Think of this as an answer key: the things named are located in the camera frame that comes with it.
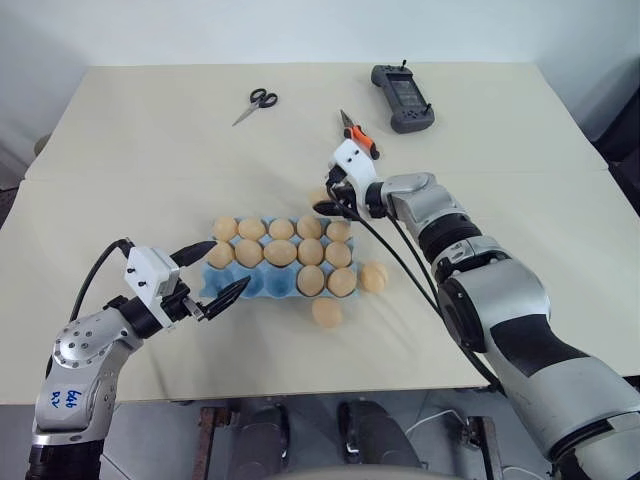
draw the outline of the black-handled scissors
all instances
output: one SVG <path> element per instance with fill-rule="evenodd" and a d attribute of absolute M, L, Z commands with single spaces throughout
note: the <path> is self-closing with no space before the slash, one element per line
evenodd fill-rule
<path fill-rule="evenodd" d="M 249 108 L 247 108 L 244 113 L 238 117 L 238 120 L 233 122 L 233 125 L 231 125 L 232 127 L 247 118 L 258 108 L 273 107 L 276 103 L 278 103 L 278 95 L 272 92 L 267 93 L 267 90 L 265 88 L 256 88 L 249 95 L 249 102 L 251 102 Z"/>

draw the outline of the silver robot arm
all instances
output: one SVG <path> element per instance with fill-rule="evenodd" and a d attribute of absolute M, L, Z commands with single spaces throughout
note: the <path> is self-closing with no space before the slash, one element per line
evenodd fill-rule
<path fill-rule="evenodd" d="M 553 334 L 536 275 L 483 235 L 432 174 L 380 181 L 350 140 L 330 168 L 341 203 L 405 224 L 431 265 L 449 333 L 484 355 L 556 478 L 640 478 L 640 394 Z"/>
<path fill-rule="evenodd" d="M 127 249 L 125 280 L 136 293 L 117 297 L 103 311 L 73 320 L 56 335 L 36 402 L 26 480 L 98 479 L 120 369 L 143 340 L 186 316 L 211 319 L 230 306 L 249 278 L 232 283 L 208 305 L 195 302 L 180 280 L 215 242 L 169 256 L 160 249 Z"/>

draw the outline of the remote controller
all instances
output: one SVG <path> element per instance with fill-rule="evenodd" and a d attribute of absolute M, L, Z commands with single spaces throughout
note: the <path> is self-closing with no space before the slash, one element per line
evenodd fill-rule
<path fill-rule="evenodd" d="M 420 93 L 406 63 L 404 60 L 399 67 L 376 65 L 371 70 L 371 81 L 382 87 L 393 112 L 391 128 L 398 133 L 424 130 L 435 120 L 431 104 Z"/>

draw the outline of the blue egg carton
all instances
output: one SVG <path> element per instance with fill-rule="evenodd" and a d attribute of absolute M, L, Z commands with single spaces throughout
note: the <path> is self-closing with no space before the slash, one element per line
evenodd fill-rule
<path fill-rule="evenodd" d="M 267 232 L 269 231 L 269 225 L 273 220 L 281 217 L 262 217 L 262 223 L 264 223 Z M 242 218 L 236 218 L 236 221 L 239 223 Z M 298 244 L 302 241 L 297 233 L 295 232 L 295 226 L 298 222 L 298 218 L 289 218 L 289 221 L 294 226 L 294 235 L 289 239 L 291 243 L 293 243 L 296 248 Z M 331 243 L 331 239 L 326 235 L 327 225 L 331 223 L 331 221 L 327 218 L 318 217 L 318 221 L 322 224 L 322 237 L 320 237 L 320 243 L 322 243 L 323 247 L 326 247 Z M 235 245 L 242 240 L 240 235 L 236 235 L 233 237 L 229 243 L 235 247 Z M 262 236 L 258 243 L 262 245 L 262 248 L 267 246 L 270 242 L 273 241 L 273 238 L 267 233 Z M 353 237 L 349 238 L 346 242 L 347 246 L 351 250 L 351 264 L 348 266 L 353 272 L 357 275 L 356 264 L 353 261 Z M 240 295 L 242 298 L 256 298 L 256 297 L 267 297 L 267 298 L 285 298 L 285 297 L 306 297 L 306 295 L 300 293 L 297 287 L 297 278 L 298 272 L 303 267 L 298 259 L 296 258 L 293 262 L 285 267 L 277 267 L 275 265 L 271 265 L 266 259 L 263 259 L 258 265 L 253 268 L 247 268 L 244 265 L 240 265 L 236 260 L 233 260 L 229 265 L 225 268 L 215 268 L 205 262 L 202 266 L 202 279 L 204 283 L 204 287 L 200 290 L 201 297 L 209 297 L 215 298 L 218 296 L 218 292 L 229 285 L 231 282 L 239 280 L 247 275 L 251 277 L 249 284 L 244 289 L 244 292 Z M 336 268 L 331 265 L 329 262 L 324 260 L 320 265 L 318 265 L 320 269 L 324 272 L 325 278 L 325 287 L 318 293 L 314 295 L 314 297 L 334 297 L 334 298 L 347 298 L 353 295 L 357 295 L 357 287 L 346 297 L 336 297 L 331 291 L 326 287 L 327 279 L 331 272 L 333 272 Z"/>

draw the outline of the white table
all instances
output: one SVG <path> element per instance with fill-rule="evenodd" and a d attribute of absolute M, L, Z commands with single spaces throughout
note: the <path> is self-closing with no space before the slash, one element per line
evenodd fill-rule
<path fill-rule="evenodd" d="M 483 231 L 539 274 L 556 333 L 637 374 L 638 218 L 540 74 L 530 65 L 413 68 L 437 120 L 407 136 L 388 127 L 370 65 L 90 70 L 0 230 L 0 402 L 34 400 L 54 334 L 113 239 L 171 251 L 205 238 L 219 215 L 308 212 L 306 194 L 341 141 L 340 107 L 379 143 L 381 176 L 437 173 Z M 230 128 L 258 86 L 280 103 Z M 340 328 L 315 326 L 308 299 L 239 301 L 208 324 L 185 319 L 148 340 L 123 369 L 119 398 L 482 384 L 388 254 L 355 233 L 358 259 L 381 260 L 391 281 L 379 296 L 345 300 Z M 130 295 L 123 265 L 105 265 L 84 312 Z M 183 278 L 199 290 L 198 267 Z"/>

